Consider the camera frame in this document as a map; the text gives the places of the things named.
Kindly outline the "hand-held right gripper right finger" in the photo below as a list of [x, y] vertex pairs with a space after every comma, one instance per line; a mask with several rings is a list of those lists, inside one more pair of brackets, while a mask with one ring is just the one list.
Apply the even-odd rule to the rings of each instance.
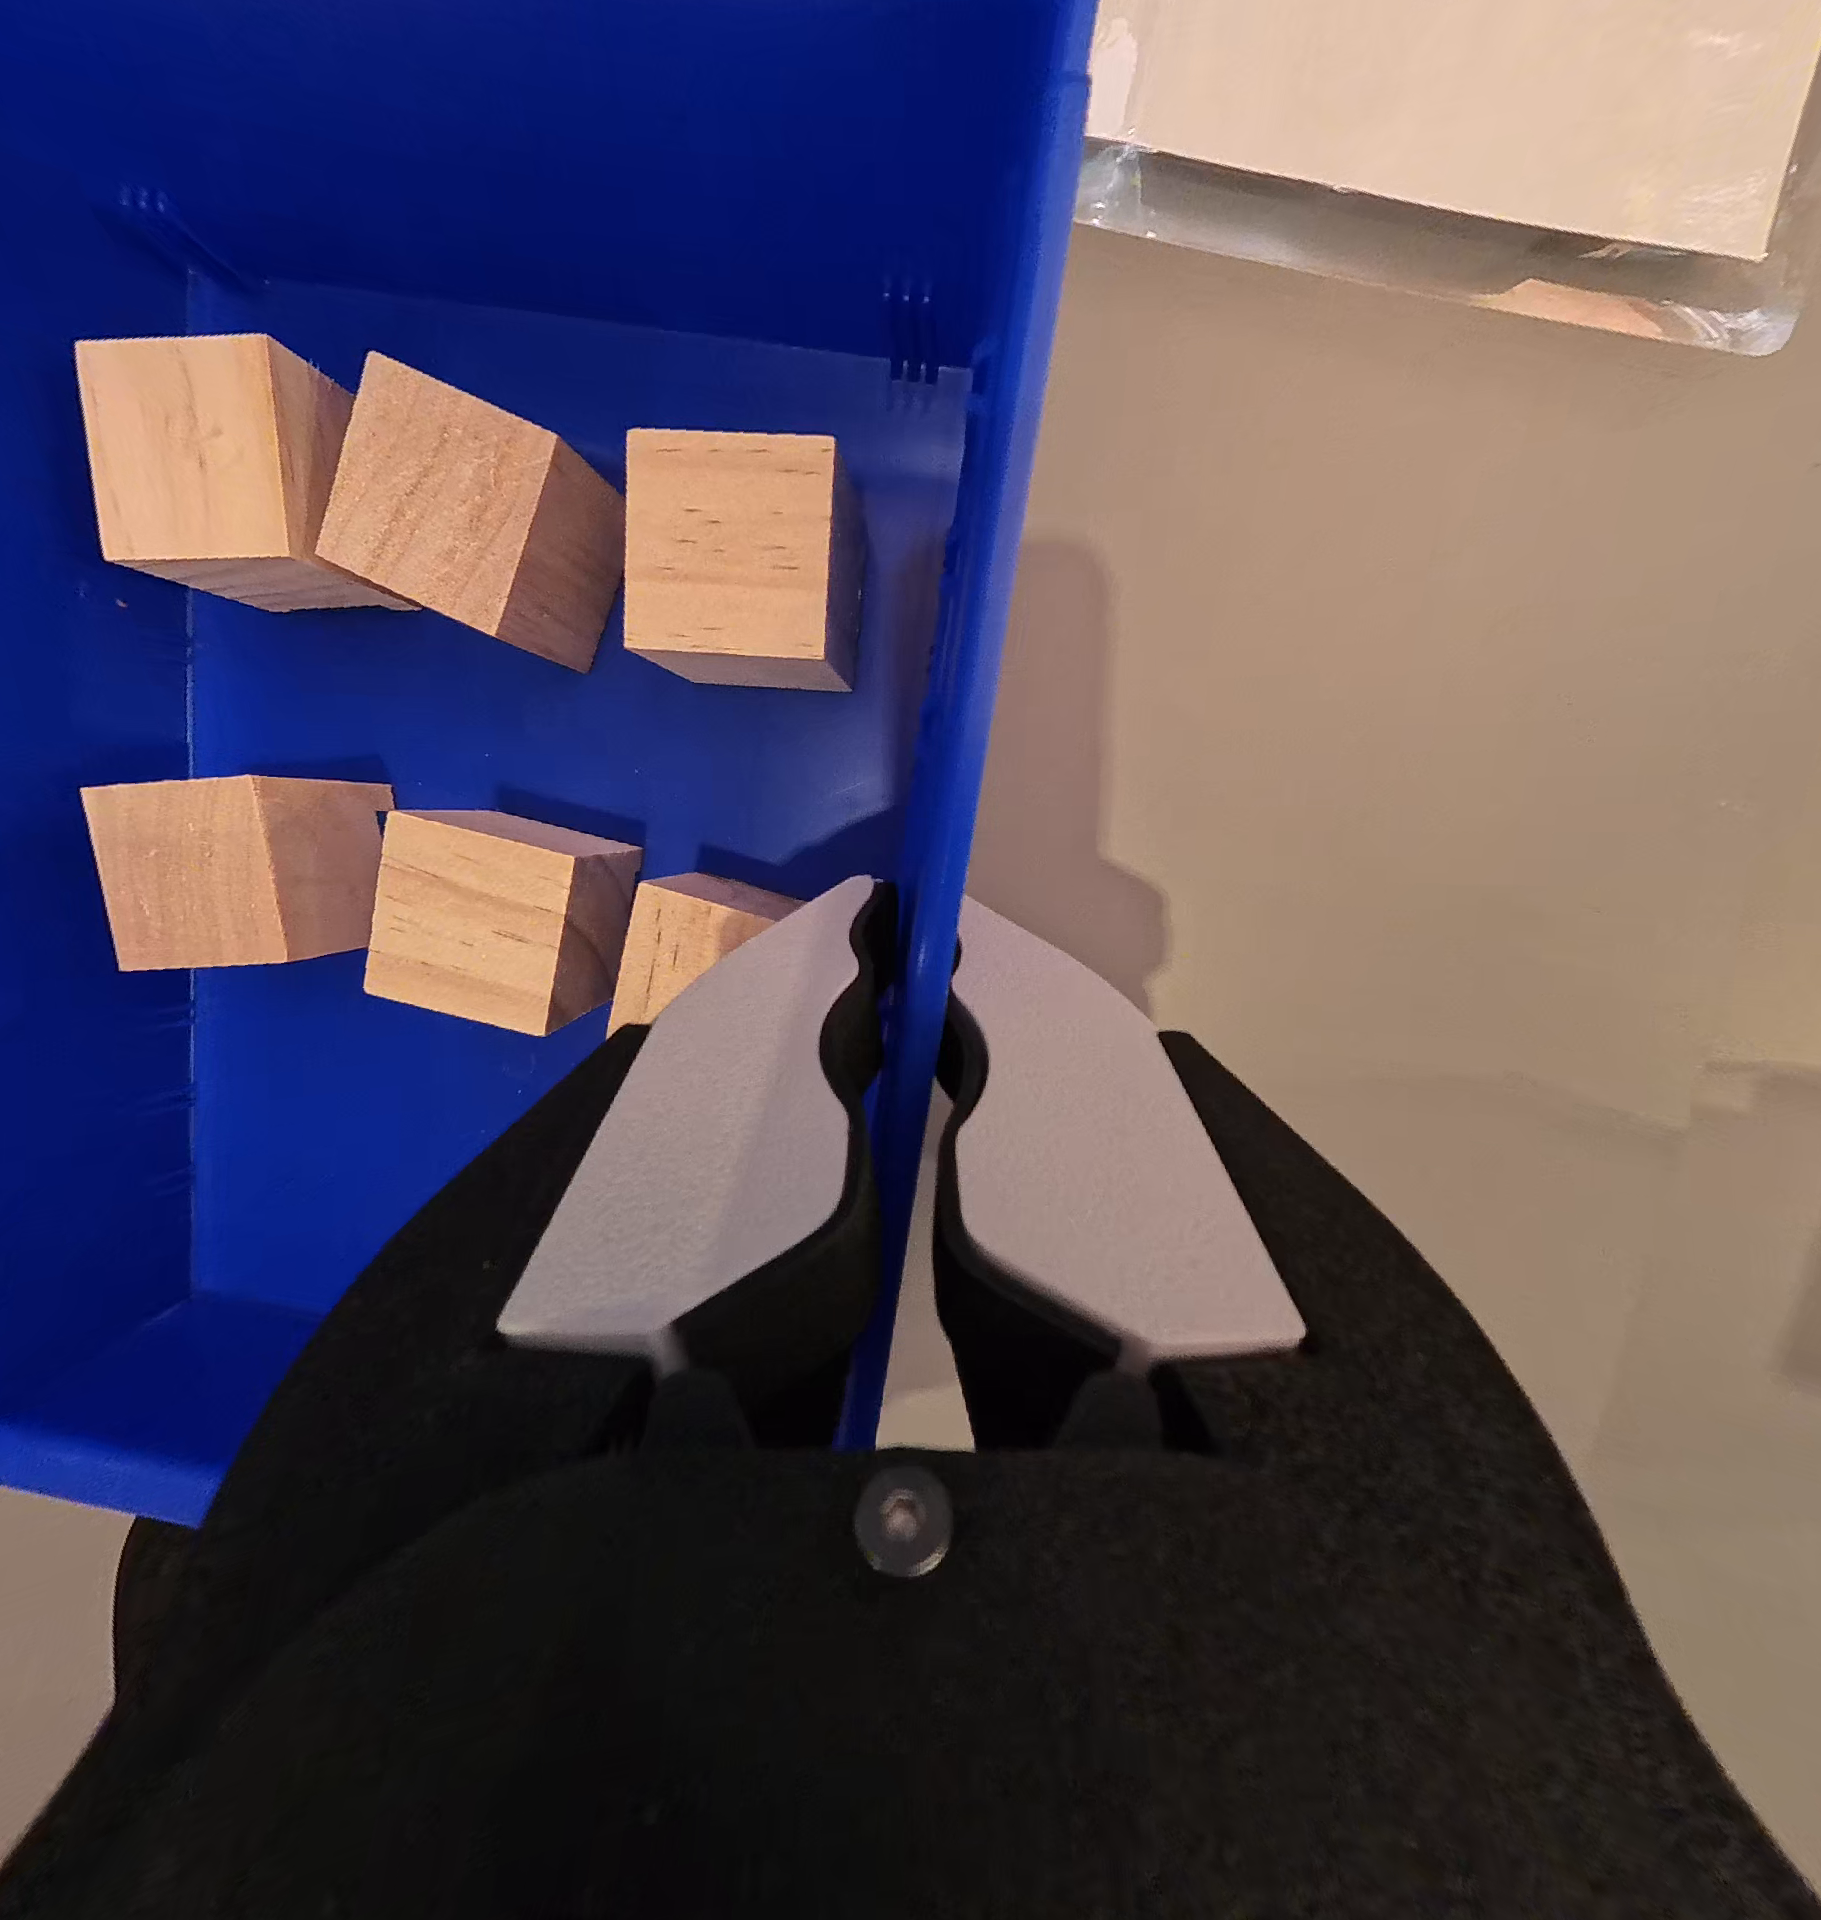
[[1305, 1357], [1307, 1320], [1155, 1023], [963, 900], [939, 1082], [932, 1268], [974, 1453], [1038, 1453], [1093, 1380], [1166, 1428], [1175, 1374]]

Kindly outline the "blue plastic bin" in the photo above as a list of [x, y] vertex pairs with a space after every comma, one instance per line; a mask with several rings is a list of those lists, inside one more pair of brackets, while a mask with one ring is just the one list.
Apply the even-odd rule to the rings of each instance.
[[[1097, 5], [0, 5], [0, 1485], [197, 1524], [377, 1250], [602, 1040], [348, 954], [119, 973], [81, 786], [386, 780], [803, 899], [897, 884], [899, 1264], [1084, 155]], [[429, 613], [106, 563], [81, 339], [377, 350], [618, 481], [833, 436], [857, 689], [554, 670]]]

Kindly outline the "pale flat board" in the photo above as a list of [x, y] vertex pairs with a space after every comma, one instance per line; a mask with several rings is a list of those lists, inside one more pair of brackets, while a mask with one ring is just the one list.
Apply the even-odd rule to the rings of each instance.
[[1821, 229], [1821, 2], [1106, 2], [1082, 228], [1746, 360]]

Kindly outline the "group of wooden cubes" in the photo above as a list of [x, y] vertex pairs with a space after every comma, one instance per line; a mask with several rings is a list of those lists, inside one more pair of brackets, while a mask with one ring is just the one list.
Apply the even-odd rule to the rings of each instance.
[[[857, 682], [866, 529], [829, 436], [634, 429], [617, 489], [383, 354], [356, 393], [262, 332], [81, 340], [74, 369], [109, 563], [275, 615], [425, 611], [572, 676], [618, 604], [626, 653], [684, 682]], [[360, 952], [371, 996], [526, 1038], [647, 1023], [791, 913], [382, 780], [111, 783], [81, 809], [119, 970]]]

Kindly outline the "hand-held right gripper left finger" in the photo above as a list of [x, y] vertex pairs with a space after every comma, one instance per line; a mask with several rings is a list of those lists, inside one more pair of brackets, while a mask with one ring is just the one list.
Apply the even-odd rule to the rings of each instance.
[[805, 903], [647, 1029], [596, 1127], [501, 1179], [494, 1340], [565, 1402], [702, 1375], [763, 1444], [827, 1444], [873, 1305], [866, 1100], [897, 887]]

